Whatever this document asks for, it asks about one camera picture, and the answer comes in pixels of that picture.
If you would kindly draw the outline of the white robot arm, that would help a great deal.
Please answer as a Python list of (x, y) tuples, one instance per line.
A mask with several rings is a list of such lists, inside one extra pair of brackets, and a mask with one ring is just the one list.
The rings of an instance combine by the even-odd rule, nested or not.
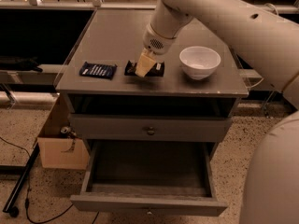
[[(242, 0), (158, 0), (136, 67), (143, 77), (197, 19), (292, 104), (299, 101), (299, 25)], [(239, 224), (299, 224), (299, 111), (275, 125), (247, 172)]]

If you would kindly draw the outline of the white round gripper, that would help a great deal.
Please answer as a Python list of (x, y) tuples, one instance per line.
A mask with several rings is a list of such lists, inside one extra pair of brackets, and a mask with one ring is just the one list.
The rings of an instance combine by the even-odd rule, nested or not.
[(149, 23), (143, 34), (144, 49), (136, 64), (135, 74), (144, 77), (156, 64), (154, 53), (157, 55), (166, 54), (174, 40), (175, 36), (171, 29), (164, 25), (155, 26), (153, 23)]

